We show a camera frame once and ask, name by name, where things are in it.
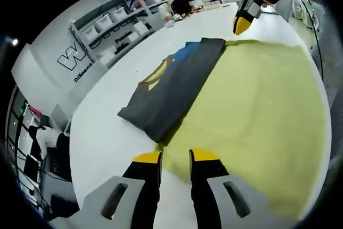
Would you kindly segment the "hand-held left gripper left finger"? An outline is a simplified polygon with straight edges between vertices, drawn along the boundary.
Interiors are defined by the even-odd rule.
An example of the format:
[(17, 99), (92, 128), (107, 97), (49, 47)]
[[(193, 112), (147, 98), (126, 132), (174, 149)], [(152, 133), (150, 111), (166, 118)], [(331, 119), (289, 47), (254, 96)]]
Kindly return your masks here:
[(162, 152), (140, 154), (122, 176), (88, 194), (82, 228), (153, 228), (160, 199)]

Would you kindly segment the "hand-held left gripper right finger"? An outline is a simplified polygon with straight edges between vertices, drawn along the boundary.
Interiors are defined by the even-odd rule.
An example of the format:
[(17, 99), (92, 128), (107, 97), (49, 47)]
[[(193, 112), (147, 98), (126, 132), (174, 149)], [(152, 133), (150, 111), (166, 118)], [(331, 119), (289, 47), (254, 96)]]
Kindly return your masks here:
[(191, 198), (198, 228), (271, 228), (262, 193), (231, 175), (217, 155), (191, 149)]

